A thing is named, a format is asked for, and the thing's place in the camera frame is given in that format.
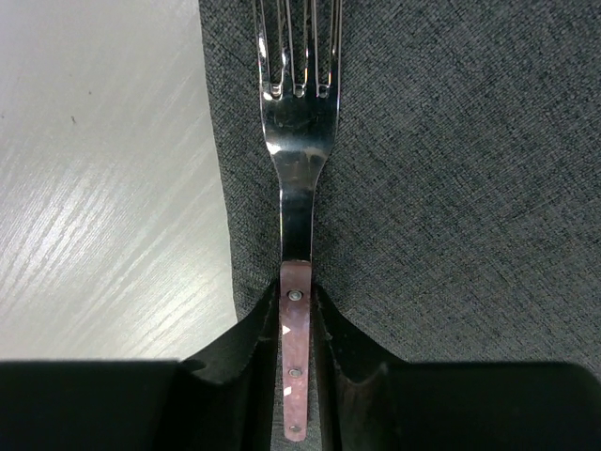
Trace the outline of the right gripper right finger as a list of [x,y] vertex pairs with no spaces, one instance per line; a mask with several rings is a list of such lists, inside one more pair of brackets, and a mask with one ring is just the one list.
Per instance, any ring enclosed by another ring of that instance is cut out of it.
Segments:
[[561,362],[409,363],[321,287],[313,327],[326,450],[596,450],[600,384]]

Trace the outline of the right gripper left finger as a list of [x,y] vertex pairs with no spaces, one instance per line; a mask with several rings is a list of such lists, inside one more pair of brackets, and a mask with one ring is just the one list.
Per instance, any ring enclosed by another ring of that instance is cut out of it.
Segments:
[[5,450],[266,450],[277,288],[181,360],[5,361]]

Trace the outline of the grey cloth napkin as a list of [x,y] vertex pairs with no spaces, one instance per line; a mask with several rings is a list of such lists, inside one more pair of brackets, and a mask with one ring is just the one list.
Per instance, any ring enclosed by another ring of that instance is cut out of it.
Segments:
[[600,5],[346,1],[314,275],[415,362],[600,370]]

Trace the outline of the fork with pink handle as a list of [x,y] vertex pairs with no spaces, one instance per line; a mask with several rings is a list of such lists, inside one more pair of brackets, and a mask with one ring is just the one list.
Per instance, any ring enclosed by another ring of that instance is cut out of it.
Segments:
[[262,131],[279,183],[279,322],[283,424],[287,440],[307,436],[312,247],[316,186],[338,129],[343,3],[331,3],[326,80],[320,80],[318,7],[303,6],[303,72],[295,76],[291,7],[276,4],[279,62],[270,63],[263,2],[253,3]]

